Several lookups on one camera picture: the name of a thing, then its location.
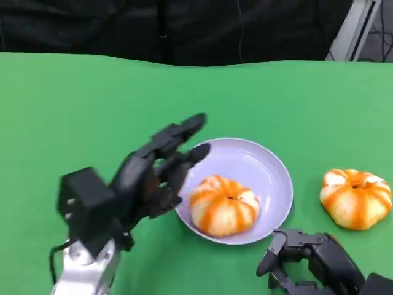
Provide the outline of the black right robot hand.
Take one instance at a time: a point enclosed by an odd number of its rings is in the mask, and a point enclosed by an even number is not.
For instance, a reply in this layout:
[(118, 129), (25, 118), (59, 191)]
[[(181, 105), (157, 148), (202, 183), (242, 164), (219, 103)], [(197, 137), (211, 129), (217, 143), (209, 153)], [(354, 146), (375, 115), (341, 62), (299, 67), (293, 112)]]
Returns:
[[(286, 262), (308, 260), (315, 281), (293, 282), (284, 270)], [(306, 234), (300, 229), (276, 229), (259, 262), (256, 276), (268, 274), (269, 289), (281, 288), (286, 294), (360, 293), (365, 277), (346, 250), (328, 233)]]

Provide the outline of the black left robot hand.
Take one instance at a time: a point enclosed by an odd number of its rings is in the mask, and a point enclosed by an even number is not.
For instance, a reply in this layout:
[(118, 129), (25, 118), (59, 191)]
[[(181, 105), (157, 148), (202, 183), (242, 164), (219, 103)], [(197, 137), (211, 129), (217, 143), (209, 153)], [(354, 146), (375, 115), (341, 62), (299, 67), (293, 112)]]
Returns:
[(186, 152), (177, 149), (205, 125), (207, 115), (195, 114), (179, 124), (169, 124), (150, 141), (128, 155), (110, 183), (121, 199), (120, 222), (131, 231), (145, 218), (156, 218), (177, 207), (179, 191), (191, 168), (210, 151), (202, 144)]

